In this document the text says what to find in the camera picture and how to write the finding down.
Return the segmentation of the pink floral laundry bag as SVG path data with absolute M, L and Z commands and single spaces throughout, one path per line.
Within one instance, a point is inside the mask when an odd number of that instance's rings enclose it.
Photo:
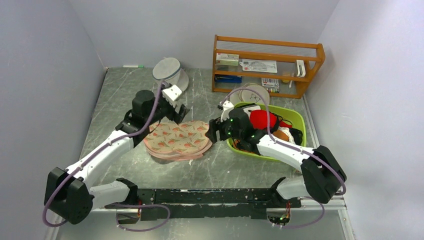
M 154 123 L 144 138 L 147 152 L 155 158 L 168 161 L 189 161 L 201 158 L 212 146 L 205 136 L 209 124 L 204 121 Z

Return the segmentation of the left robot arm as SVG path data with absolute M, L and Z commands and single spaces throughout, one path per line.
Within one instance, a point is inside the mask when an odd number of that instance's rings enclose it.
M 132 108 L 112 133 L 92 152 L 66 169 L 54 168 L 47 176 L 42 221 L 49 227 L 47 212 L 62 217 L 65 223 L 76 225 L 92 210 L 112 204 L 134 207 L 139 200 L 138 187 L 131 181 L 118 178 L 112 183 L 94 186 L 111 164 L 130 152 L 150 133 L 150 125 L 168 118 L 179 124 L 188 113 L 177 99 L 182 90 L 171 86 L 156 93 L 140 90 L 132 100 Z

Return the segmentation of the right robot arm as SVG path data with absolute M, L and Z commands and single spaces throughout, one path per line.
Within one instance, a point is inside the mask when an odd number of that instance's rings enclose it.
M 271 157 L 300 171 L 301 176 L 286 178 L 270 193 L 270 202 L 282 207 L 289 199 L 309 197 L 326 204 L 346 192 L 347 176 L 325 146 L 302 147 L 287 141 L 280 119 L 262 109 L 225 110 L 209 121 L 206 137 L 212 143 L 233 139 L 238 148 L 259 156 Z

